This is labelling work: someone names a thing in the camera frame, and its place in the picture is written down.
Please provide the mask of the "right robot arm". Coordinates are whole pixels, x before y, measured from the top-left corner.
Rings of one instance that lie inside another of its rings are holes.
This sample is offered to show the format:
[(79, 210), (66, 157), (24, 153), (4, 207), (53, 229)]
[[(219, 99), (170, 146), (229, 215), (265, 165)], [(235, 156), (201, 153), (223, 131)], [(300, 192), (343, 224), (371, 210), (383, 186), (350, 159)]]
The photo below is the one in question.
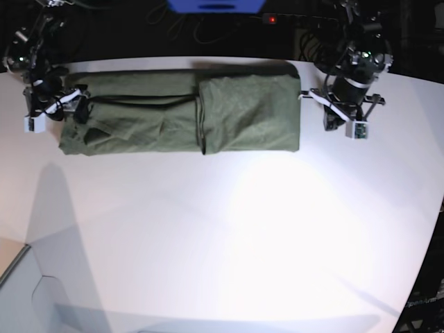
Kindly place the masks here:
[(65, 19), (52, 10), (75, 1), (38, 1), (41, 11), (32, 27), (15, 31), (14, 39), (4, 53), (3, 65), (22, 78), (28, 114), (24, 118), (26, 132), (44, 131), (45, 119), (63, 121), (71, 112), (80, 121), (88, 115), (89, 94), (83, 85), (65, 86), (69, 70), (59, 59), (55, 37)]

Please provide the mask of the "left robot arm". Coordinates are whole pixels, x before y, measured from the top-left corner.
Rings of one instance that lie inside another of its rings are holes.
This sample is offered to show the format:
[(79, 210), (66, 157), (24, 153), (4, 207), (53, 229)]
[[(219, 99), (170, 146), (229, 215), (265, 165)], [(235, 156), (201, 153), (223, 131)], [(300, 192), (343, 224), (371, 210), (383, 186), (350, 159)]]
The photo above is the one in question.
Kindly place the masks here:
[(313, 99), (323, 106), (326, 131), (345, 126), (350, 139), (368, 137), (368, 118), (378, 105), (386, 101), (380, 94), (369, 94), (380, 74), (393, 64), (389, 42), (382, 37), (382, 23), (373, 10), (359, 1), (328, 1), (339, 21), (338, 35), (323, 41), (315, 66), (325, 74), (319, 88), (299, 94), (300, 99)]

